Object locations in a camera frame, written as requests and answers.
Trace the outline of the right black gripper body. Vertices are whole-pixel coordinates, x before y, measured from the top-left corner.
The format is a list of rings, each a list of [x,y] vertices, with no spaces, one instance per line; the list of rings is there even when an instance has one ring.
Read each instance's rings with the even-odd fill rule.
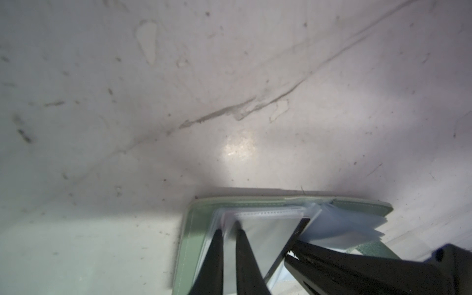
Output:
[[[472,252],[446,244],[425,261],[437,267],[452,283],[454,295],[472,293]]]

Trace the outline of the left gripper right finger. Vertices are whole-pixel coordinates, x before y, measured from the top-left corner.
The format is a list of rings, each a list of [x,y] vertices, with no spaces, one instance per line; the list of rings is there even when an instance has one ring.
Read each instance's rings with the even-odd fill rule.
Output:
[[[271,295],[243,229],[237,230],[236,280],[238,295]]]

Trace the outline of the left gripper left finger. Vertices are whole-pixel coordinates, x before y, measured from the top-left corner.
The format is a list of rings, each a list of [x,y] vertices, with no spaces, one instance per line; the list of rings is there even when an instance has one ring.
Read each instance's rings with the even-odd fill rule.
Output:
[[[224,278],[224,242],[222,230],[215,231],[189,295],[222,295]]]

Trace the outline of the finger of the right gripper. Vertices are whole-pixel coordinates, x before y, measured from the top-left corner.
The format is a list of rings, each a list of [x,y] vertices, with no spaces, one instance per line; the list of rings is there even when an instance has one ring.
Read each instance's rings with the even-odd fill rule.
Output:
[[[330,270],[370,279],[432,280],[439,278],[439,269],[431,264],[339,253],[301,241],[297,241],[291,251],[300,261],[310,265],[323,266]]]
[[[287,256],[286,268],[311,295],[432,295],[434,280],[376,280],[310,265]]]

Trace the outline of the thin dark credit card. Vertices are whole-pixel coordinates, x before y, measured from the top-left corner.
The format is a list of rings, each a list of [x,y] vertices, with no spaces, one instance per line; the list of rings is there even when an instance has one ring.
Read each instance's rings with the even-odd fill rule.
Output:
[[[295,242],[302,234],[303,230],[307,227],[309,222],[310,218],[302,218],[299,224],[295,227],[295,230],[290,235],[290,238],[285,242],[281,252],[277,256],[275,262],[269,269],[266,276],[264,277],[264,281],[267,285],[276,280],[275,277],[279,272],[280,266],[284,260],[285,255],[287,254],[287,252],[290,251],[291,247],[295,244]]]

